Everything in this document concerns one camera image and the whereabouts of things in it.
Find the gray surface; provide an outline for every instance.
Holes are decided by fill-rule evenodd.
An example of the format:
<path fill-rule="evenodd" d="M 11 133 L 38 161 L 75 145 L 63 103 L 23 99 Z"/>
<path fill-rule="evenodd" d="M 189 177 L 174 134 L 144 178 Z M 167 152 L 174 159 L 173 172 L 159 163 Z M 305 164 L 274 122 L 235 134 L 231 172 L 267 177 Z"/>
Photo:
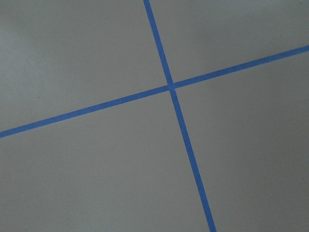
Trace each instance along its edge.
<path fill-rule="evenodd" d="M 309 228 L 309 54 L 177 90 L 220 232 Z"/>
<path fill-rule="evenodd" d="M 153 0 L 174 81 L 308 45 L 308 0 Z"/>
<path fill-rule="evenodd" d="M 208 231 L 168 93 L 0 140 L 2 232 Z"/>
<path fill-rule="evenodd" d="M 0 131 L 165 84 L 142 1 L 0 1 Z"/>

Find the floor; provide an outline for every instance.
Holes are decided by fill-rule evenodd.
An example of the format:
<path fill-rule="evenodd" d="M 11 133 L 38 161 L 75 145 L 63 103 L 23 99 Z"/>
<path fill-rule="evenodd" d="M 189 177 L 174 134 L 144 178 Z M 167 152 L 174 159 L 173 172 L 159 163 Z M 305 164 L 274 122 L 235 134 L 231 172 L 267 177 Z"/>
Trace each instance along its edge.
<path fill-rule="evenodd" d="M 309 1 L 0 2 L 1 232 L 306 232 Z"/>

